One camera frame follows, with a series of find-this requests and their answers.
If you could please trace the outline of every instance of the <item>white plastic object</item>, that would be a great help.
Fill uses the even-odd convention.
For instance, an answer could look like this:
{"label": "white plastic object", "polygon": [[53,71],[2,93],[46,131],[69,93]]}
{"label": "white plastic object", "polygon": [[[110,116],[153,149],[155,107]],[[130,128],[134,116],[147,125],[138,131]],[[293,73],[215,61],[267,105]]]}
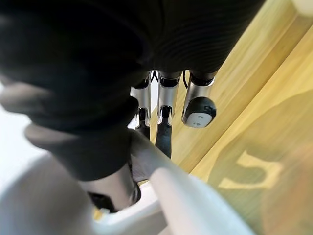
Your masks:
{"label": "white plastic object", "polygon": [[1,235],[254,234],[214,189],[135,131],[132,153],[150,178],[138,203],[94,221],[87,194],[54,158],[45,157],[0,195]]}
{"label": "white plastic object", "polygon": [[174,235],[254,234],[213,188],[188,176],[135,131],[132,153],[149,176]]}
{"label": "white plastic object", "polygon": [[292,2],[301,15],[313,17],[313,0],[292,0]]}

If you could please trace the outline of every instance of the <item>black fabric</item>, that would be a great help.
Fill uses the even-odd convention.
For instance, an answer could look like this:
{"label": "black fabric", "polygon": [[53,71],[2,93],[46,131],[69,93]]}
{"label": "black fabric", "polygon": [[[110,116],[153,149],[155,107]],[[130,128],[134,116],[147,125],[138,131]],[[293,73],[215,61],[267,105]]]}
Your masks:
{"label": "black fabric", "polygon": [[130,156],[129,96],[151,69],[216,71],[262,0],[2,0],[3,107],[79,180]]}

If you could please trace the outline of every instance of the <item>wood grain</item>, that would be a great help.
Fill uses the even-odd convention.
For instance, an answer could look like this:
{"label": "wood grain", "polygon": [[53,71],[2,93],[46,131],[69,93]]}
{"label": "wood grain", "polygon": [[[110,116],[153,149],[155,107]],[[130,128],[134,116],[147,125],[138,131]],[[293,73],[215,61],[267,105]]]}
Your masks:
{"label": "wood grain", "polygon": [[[251,102],[312,24],[298,16],[289,0],[268,0],[241,37],[217,74],[211,98],[218,108],[205,129],[184,126],[181,112],[186,89],[180,84],[173,120],[172,159],[190,172]],[[153,112],[151,139],[157,116]]]}
{"label": "wood grain", "polygon": [[313,234],[313,26],[192,174],[258,234]]}

